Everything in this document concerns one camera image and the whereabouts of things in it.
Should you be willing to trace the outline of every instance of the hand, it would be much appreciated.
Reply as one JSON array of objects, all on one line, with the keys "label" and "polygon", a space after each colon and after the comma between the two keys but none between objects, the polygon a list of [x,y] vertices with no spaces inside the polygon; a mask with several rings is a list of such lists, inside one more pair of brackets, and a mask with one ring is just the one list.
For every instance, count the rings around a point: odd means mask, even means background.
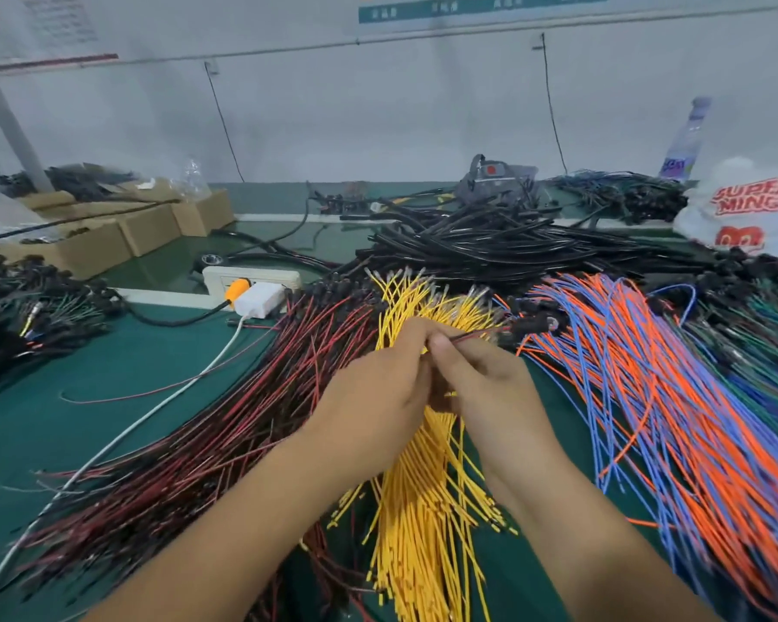
[{"label": "hand", "polygon": [[480,338],[453,345],[446,335],[458,331],[438,330],[427,342],[433,361],[456,391],[455,412],[478,449],[488,489],[512,509],[509,489],[523,482],[526,471],[568,458],[523,360]]},{"label": "hand", "polygon": [[388,470],[421,425],[432,382],[431,359],[421,355],[430,330],[430,321],[411,318],[392,347],[338,371],[297,433],[340,468],[347,488]]}]

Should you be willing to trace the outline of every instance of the plastic bottle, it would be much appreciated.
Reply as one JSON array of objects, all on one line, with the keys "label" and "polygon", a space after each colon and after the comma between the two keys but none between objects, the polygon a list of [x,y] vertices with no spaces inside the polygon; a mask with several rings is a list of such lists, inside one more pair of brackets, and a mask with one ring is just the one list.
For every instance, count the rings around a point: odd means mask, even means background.
[{"label": "plastic bottle", "polygon": [[692,113],[689,114],[689,121],[680,129],[669,151],[665,153],[665,161],[660,168],[660,178],[674,179],[681,183],[689,179],[700,154],[700,146],[703,144],[700,128],[711,105],[712,99],[705,96],[698,96],[692,101],[693,108]]}]

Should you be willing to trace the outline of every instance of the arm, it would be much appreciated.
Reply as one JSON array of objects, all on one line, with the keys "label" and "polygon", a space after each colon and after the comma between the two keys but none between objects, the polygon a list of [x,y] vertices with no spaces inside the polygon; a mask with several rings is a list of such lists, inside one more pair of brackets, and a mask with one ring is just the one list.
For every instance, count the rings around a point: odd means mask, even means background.
[{"label": "arm", "polygon": [[239,622],[303,533],[340,496],[394,462],[421,424],[427,325],[335,375],[312,417],[86,622]]},{"label": "arm", "polygon": [[565,455],[522,360],[478,339],[456,348],[442,333],[428,347],[456,389],[490,491],[572,618],[716,619]]}]

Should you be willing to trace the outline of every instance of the clear plastic bag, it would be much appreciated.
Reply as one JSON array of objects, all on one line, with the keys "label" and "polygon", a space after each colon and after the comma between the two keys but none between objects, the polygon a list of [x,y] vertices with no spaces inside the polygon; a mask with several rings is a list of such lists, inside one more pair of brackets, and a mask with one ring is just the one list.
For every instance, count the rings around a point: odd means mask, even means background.
[{"label": "clear plastic bag", "polygon": [[[0,194],[0,234],[15,229],[43,225],[46,222],[46,220],[24,206],[19,200]],[[49,227],[47,229],[37,229],[36,231],[30,231],[29,233],[14,235],[6,239],[19,241],[25,238],[45,239],[54,242],[60,239],[61,236],[56,229]]]},{"label": "clear plastic bag", "polygon": [[201,200],[210,196],[210,186],[201,174],[201,164],[193,157],[187,159],[182,176],[171,183],[174,190],[189,200]]}]

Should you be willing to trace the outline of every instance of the plastic bag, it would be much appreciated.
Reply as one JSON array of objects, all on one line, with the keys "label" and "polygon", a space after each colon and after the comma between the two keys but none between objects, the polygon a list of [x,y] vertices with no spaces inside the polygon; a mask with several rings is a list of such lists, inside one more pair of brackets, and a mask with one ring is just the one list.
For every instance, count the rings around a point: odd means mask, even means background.
[{"label": "plastic bag", "polygon": [[778,257],[778,166],[726,159],[689,195],[674,230],[712,248]]},{"label": "plastic bag", "polygon": [[[48,221],[38,216],[19,200],[0,194],[0,234],[15,229],[43,225],[46,222]],[[37,229],[36,231],[30,231],[29,233],[13,235],[6,239],[17,242],[26,238],[45,239],[55,242],[61,239],[61,235],[56,229],[49,227],[47,229]]]},{"label": "plastic bag", "polygon": [[210,196],[210,187],[201,174],[201,165],[192,157],[187,160],[179,179],[171,182],[173,189],[190,200],[201,200]]}]

